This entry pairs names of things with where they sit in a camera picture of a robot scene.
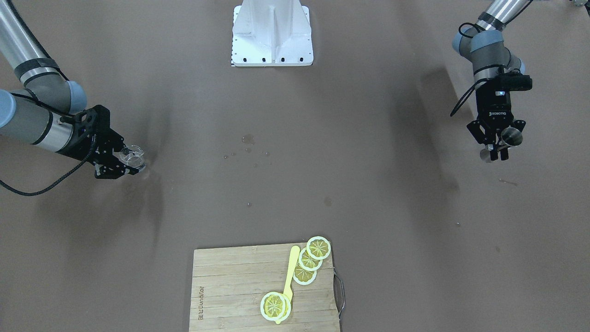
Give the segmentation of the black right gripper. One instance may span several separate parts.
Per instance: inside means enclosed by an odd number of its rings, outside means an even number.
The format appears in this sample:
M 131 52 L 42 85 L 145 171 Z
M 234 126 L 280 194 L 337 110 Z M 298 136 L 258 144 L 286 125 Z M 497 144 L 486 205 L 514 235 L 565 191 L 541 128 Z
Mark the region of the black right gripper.
M 118 179 L 125 174 L 135 175 L 139 168 L 122 163 L 119 157 L 132 157 L 133 148 L 124 143 L 124 138 L 111 129 L 110 110 L 103 105 L 61 116 L 61 122 L 72 125 L 68 143 L 60 150 L 61 155 L 84 160 L 95 167 L 96 179 Z

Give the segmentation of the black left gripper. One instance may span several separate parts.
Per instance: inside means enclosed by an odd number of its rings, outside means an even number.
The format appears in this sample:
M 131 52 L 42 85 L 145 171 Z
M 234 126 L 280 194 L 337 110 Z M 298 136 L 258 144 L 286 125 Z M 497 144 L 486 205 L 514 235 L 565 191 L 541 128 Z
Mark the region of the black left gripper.
M 494 88 L 478 88 L 476 106 L 478 116 L 476 120 L 467 124 L 466 128 L 476 142 L 483 145 L 483 148 L 497 143 L 500 132 L 509 126 L 510 139 L 522 139 L 522 132 L 527 122 L 521 119 L 514 120 L 510 92 Z

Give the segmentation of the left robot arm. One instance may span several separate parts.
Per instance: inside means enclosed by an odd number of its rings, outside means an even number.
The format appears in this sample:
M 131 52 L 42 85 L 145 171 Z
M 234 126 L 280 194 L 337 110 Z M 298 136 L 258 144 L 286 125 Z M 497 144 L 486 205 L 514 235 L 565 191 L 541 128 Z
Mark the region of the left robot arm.
M 528 0 L 494 0 L 475 23 L 459 26 L 452 45 L 470 61 L 474 82 L 459 98 L 454 116 L 470 96 L 476 99 L 476 117 L 466 128 L 483 146 L 485 162 L 507 160 L 509 150 L 523 142 L 526 122 L 512 112 L 511 93 L 531 90 L 532 79 L 521 58 L 504 45 L 503 31 L 531 4 Z

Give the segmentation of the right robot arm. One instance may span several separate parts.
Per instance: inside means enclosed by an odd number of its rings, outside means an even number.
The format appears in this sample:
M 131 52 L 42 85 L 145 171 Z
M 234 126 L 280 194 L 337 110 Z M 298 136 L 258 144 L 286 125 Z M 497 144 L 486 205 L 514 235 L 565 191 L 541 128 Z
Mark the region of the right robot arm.
M 1 91 L 1 134 L 92 164 L 99 179 L 140 172 L 142 162 L 121 158 L 132 149 L 112 130 L 109 109 L 87 106 L 82 86 L 65 78 L 10 0 L 0 12 L 1 53 L 23 85 Z

